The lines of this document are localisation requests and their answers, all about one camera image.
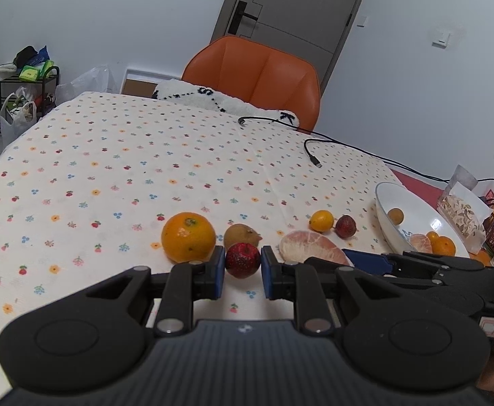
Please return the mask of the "clear plastic bag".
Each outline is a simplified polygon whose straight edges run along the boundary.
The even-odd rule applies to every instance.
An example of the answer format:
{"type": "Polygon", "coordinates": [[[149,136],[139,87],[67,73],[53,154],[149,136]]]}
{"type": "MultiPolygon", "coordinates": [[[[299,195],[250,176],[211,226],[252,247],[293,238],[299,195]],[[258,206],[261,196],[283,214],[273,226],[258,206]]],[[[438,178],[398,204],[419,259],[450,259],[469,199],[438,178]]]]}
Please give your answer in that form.
{"type": "Polygon", "coordinates": [[[85,92],[118,93],[118,86],[108,65],[96,66],[70,83],[59,84],[55,91],[55,101],[60,105],[85,92]]]}

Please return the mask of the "small tan longan fruit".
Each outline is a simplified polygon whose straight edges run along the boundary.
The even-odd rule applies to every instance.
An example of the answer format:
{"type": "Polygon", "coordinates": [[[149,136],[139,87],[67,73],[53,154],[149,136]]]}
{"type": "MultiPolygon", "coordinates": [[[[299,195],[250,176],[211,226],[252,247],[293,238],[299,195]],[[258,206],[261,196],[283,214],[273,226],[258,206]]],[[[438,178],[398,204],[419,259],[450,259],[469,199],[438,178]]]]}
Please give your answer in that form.
{"type": "Polygon", "coordinates": [[[387,212],[387,216],[395,226],[401,225],[405,219],[403,211],[398,207],[390,209],[387,212]]]}

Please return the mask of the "small yellow kumquat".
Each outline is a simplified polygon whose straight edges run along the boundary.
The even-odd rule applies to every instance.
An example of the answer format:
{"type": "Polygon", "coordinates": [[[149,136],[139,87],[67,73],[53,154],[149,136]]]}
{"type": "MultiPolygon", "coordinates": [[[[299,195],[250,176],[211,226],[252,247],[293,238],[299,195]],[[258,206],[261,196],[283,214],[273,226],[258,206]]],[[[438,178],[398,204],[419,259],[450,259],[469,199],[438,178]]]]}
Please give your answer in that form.
{"type": "Polygon", "coordinates": [[[316,211],[309,218],[309,229],[318,233],[330,231],[333,225],[334,216],[327,210],[316,211]]]}

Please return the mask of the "white wall switch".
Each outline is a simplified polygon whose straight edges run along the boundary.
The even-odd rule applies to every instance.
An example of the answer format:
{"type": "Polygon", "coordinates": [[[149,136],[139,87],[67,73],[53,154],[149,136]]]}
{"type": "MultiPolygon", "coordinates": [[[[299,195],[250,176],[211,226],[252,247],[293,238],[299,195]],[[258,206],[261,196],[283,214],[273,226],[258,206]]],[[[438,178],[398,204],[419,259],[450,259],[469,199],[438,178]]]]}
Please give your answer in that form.
{"type": "Polygon", "coordinates": [[[449,28],[437,27],[431,32],[431,45],[439,49],[447,49],[452,37],[452,31],[449,28]]]}

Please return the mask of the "grey door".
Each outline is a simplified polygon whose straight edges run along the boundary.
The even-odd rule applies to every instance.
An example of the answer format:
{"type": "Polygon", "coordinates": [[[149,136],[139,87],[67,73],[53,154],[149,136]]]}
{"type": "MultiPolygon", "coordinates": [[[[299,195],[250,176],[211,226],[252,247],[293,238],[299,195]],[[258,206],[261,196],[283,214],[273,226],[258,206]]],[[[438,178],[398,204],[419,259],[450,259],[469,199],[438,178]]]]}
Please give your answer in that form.
{"type": "MultiPolygon", "coordinates": [[[[227,33],[239,0],[224,0],[211,40],[227,33]]],[[[324,90],[332,76],[362,0],[242,0],[245,12],[235,36],[279,49],[309,62],[324,90]]]]}

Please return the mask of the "small orange tangerine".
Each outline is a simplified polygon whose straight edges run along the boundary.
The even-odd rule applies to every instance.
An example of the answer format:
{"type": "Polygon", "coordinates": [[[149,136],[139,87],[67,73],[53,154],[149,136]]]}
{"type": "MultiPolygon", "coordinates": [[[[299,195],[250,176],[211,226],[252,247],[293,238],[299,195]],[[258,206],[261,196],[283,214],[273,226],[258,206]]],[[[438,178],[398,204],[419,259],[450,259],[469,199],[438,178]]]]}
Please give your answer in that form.
{"type": "Polygon", "coordinates": [[[431,251],[434,255],[454,257],[456,246],[451,238],[441,235],[431,241],[431,251]]]}

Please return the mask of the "large peeled pomelo segment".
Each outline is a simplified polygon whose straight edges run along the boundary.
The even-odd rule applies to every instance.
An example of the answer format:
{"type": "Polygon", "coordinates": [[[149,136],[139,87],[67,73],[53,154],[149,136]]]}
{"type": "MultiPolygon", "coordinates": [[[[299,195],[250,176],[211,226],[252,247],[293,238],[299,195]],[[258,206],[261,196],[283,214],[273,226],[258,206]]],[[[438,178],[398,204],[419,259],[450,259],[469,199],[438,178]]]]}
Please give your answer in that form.
{"type": "Polygon", "coordinates": [[[283,261],[305,262],[317,257],[344,266],[353,266],[343,251],[325,235],[297,230],[285,235],[278,247],[283,261]]]}

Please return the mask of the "dark red plum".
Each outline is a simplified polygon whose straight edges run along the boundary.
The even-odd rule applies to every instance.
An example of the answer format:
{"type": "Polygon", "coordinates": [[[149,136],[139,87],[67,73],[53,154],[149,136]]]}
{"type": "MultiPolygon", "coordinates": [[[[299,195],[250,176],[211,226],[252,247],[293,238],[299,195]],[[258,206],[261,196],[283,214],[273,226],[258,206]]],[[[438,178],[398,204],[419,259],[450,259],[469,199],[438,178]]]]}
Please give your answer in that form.
{"type": "Polygon", "coordinates": [[[356,222],[351,216],[341,216],[334,227],[335,234],[341,239],[352,238],[356,231],[356,222]]]}

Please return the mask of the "large orange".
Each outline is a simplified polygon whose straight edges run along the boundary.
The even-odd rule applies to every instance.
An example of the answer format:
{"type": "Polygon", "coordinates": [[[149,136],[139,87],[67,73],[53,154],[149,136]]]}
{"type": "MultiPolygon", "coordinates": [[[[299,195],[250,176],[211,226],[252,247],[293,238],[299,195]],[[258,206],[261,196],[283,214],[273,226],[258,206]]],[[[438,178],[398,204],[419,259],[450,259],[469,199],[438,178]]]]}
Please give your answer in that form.
{"type": "Polygon", "coordinates": [[[198,213],[178,213],[161,232],[166,257],[174,263],[207,262],[216,246],[216,233],[206,217],[198,213]]]}

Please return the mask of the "dark red round fruit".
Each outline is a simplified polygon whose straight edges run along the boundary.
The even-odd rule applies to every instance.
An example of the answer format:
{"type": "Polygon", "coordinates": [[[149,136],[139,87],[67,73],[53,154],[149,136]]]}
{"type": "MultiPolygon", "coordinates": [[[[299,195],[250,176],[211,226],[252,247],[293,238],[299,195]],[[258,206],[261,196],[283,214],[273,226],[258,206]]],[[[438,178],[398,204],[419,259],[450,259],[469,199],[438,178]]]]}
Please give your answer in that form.
{"type": "Polygon", "coordinates": [[[249,278],[259,269],[260,265],[260,251],[252,244],[236,243],[226,252],[225,269],[234,278],[249,278]]]}

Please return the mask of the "brown kiwi-like fruit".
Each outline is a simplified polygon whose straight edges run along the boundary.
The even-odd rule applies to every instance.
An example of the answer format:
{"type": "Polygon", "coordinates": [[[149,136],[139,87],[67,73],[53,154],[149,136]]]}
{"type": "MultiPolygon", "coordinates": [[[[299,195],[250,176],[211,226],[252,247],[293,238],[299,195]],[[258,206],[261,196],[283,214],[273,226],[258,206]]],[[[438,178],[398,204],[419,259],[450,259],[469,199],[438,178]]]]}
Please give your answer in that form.
{"type": "Polygon", "coordinates": [[[248,225],[234,224],[225,231],[223,245],[226,250],[238,243],[258,247],[261,240],[260,234],[248,225]]]}

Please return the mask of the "green yellow packet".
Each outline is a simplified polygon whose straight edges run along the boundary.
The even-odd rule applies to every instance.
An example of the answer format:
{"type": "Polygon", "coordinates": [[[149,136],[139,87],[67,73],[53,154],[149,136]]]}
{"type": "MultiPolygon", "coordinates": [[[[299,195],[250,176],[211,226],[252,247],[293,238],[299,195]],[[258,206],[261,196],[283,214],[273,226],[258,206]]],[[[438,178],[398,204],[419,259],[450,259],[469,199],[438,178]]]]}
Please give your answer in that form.
{"type": "Polygon", "coordinates": [[[33,66],[25,65],[19,73],[19,80],[33,83],[47,79],[53,76],[55,72],[54,61],[47,60],[33,66]]]}

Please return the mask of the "floral white tablecloth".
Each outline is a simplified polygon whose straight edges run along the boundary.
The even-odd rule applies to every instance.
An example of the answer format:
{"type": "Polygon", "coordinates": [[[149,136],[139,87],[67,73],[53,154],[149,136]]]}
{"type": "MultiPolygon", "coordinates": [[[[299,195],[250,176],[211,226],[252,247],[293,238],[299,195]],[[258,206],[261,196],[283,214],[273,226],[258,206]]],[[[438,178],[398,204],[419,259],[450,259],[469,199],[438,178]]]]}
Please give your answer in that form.
{"type": "MultiPolygon", "coordinates": [[[[383,181],[395,175],[381,160],[278,124],[84,93],[0,155],[0,332],[125,269],[168,271],[161,232],[181,212],[205,216],[217,236],[246,224],[277,247],[327,210],[356,222],[340,247],[386,252],[383,181]]],[[[0,368],[0,398],[8,388],[0,368]]]]}

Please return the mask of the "small peeled pomelo piece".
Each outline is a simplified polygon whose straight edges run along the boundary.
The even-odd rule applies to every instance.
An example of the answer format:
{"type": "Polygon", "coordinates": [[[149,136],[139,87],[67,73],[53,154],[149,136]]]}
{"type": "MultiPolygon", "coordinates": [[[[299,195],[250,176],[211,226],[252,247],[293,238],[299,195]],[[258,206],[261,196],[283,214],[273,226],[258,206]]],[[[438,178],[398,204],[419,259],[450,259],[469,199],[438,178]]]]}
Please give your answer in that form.
{"type": "Polygon", "coordinates": [[[428,238],[427,235],[412,234],[409,238],[409,244],[417,252],[426,254],[432,253],[430,238],[428,238]]]}

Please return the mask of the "floral tissue box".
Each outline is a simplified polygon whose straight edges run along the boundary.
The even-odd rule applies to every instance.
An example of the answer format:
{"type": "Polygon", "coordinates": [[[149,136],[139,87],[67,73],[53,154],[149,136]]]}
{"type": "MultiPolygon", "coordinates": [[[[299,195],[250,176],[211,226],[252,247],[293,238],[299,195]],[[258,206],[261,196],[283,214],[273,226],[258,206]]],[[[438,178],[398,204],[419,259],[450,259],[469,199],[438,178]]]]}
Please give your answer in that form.
{"type": "Polygon", "coordinates": [[[473,174],[457,165],[437,201],[437,211],[456,231],[466,250],[474,255],[487,240],[484,221],[492,214],[492,209],[473,192],[478,183],[473,174]]]}

